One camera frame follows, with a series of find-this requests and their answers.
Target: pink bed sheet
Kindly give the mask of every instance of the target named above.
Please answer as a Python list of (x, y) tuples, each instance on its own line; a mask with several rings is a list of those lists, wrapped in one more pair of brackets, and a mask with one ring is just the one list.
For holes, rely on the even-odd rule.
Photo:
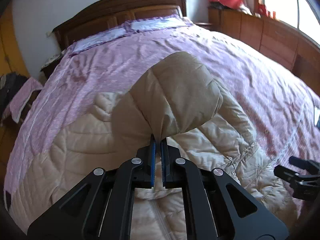
[(223, 80), (275, 165), (291, 168), (291, 155), (320, 161), (320, 130), (313, 124), (320, 98), (242, 42), (191, 26), (136, 33), (75, 56), (67, 51), (20, 129), (4, 189), (16, 191), (33, 157), (49, 150), (60, 129), (84, 114), (97, 92), (127, 91), (148, 68), (177, 51), (196, 56)]

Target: black clamp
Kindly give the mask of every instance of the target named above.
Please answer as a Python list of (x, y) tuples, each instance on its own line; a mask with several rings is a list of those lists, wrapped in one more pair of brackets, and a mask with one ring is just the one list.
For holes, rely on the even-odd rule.
[(311, 175), (300, 175), (296, 171), (278, 165), (274, 169), (275, 176), (290, 183), (294, 198), (314, 201), (320, 192), (320, 163), (312, 160), (302, 160), (291, 156), (289, 163), (306, 170)]
[[(222, 169), (205, 171), (160, 144), (165, 188), (182, 188), (190, 240), (284, 240), (288, 230)], [(96, 168), (28, 229), (34, 240), (129, 240), (135, 188), (154, 185), (156, 142), (112, 171)]]

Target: wooden dresser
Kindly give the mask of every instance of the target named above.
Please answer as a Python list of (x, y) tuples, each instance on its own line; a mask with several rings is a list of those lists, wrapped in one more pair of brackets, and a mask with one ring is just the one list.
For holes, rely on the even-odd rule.
[(320, 47), (301, 31), (268, 17), (215, 8), (209, 8), (209, 23), (278, 62), (320, 96)]
[(59, 57), (54, 61), (52, 61), (51, 63), (49, 63), (46, 67), (42, 68), (41, 71), (44, 73), (44, 76), (46, 77), (47, 80), (49, 79), (51, 74), (54, 72), (55, 68), (60, 63), (61, 60), (62, 60), (62, 57)]

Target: nightstand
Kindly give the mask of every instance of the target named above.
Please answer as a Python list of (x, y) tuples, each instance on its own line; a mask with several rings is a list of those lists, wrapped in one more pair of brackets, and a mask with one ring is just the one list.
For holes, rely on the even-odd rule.
[(206, 30), (209, 30), (211, 32), (214, 32), (214, 28), (213, 28), (213, 25), (211, 23), (195, 23), (195, 25), (201, 27), (201, 28), (204, 28)]
[(58, 57), (57, 59), (51, 61), (46, 66), (42, 67), (41, 71), (44, 73), (45, 77), (49, 79), (56, 66), (60, 63), (62, 57)]

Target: metal bolt head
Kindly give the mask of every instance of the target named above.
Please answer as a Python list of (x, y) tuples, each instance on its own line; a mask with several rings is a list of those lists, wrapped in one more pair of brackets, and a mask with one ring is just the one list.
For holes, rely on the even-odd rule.
[(131, 160), (131, 162), (133, 163), (133, 164), (140, 164), (141, 163), (141, 159), (140, 158), (133, 158), (132, 160)]
[(176, 159), (176, 163), (177, 164), (185, 164), (186, 163), (186, 160), (184, 158), (177, 158)]
[(100, 176), (103, 174), (103, 169), (101, 168), (96, 168), (94, 171), (93, 171), (93, 174), (96, 175), (96, 176)]
[(215, 169), (215, 170), (213, 170), (213, 174), (217, 175), (217, 176), (222, 176), (223, 170), (222, 169)]

